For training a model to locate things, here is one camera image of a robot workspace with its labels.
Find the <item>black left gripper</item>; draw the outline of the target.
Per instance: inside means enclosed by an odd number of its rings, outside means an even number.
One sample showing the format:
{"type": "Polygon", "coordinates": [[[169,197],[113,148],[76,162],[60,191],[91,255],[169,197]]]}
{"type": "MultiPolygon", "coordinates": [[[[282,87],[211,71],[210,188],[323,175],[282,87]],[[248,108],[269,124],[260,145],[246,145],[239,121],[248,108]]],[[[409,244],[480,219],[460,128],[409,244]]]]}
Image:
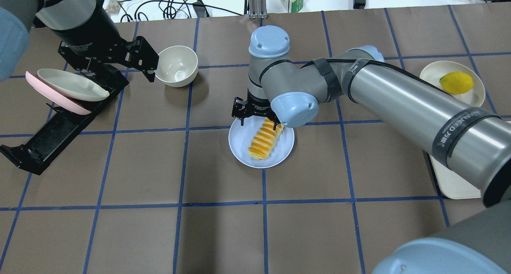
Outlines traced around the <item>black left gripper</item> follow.
{"type": "Polygon", "coordinates": [[[134,41],[116,43],[104,50],[103,53],[78,54],[62,41],[58,53],[74,70],[94,73],[101,65],[119,64],[141,71],[150,83],[154,82],[159,55],[144,37],[137,36],[134,41]]]}

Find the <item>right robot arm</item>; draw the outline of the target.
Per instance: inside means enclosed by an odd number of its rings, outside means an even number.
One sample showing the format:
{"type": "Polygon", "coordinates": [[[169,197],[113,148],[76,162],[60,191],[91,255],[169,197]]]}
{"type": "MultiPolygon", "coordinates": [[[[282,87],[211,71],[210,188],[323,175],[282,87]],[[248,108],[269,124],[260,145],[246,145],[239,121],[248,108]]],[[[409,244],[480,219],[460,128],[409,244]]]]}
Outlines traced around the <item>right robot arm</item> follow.
{"type": "Polygon", "coordinates": [[[289,49],[289,36],[280,27],[254,30],[248,99],[235,99],[233,117],[265,116],[296,128],[317,116],[319,104],[345,95],[482,194],[485,211],[402,245],[373,273],[509,274],[510,124],[385,63],[374,46],[318,58],[300,69],[289,49]]]}

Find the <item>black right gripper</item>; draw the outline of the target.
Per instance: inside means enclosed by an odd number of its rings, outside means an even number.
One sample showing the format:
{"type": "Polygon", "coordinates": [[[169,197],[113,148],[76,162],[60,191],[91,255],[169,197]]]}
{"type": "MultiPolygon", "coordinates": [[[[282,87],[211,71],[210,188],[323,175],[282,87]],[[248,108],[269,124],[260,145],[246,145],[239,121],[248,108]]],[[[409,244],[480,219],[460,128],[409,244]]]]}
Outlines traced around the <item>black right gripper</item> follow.
{"type": "Polygon", "coordinates": [[[247,100],[235,97],[232,105],[232,117],[239,119],[240,125],[244,126],[245,118],[249,118],[250,116],[268,118],[274,123],[273,130],[281,131],[281,123],[275,112],[271,109],[270,101],[268,99],[258,98],[248,91],[247,100]]]}

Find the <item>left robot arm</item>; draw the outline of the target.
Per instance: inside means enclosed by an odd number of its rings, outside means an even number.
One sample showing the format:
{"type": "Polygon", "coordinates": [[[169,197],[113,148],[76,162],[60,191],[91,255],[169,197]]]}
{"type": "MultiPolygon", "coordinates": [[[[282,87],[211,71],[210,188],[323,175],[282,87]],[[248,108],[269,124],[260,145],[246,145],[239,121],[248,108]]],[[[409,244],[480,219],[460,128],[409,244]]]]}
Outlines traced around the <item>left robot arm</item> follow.
{"type": "Polygon", "coordinates": [[[122,38],[97,0],[1,0],[1,80],[27,51],[35,18],[61,39],[59,52],[73,69],[98,73],[120,64],[154,81],[158,54],[142,36],[122,38]]]}

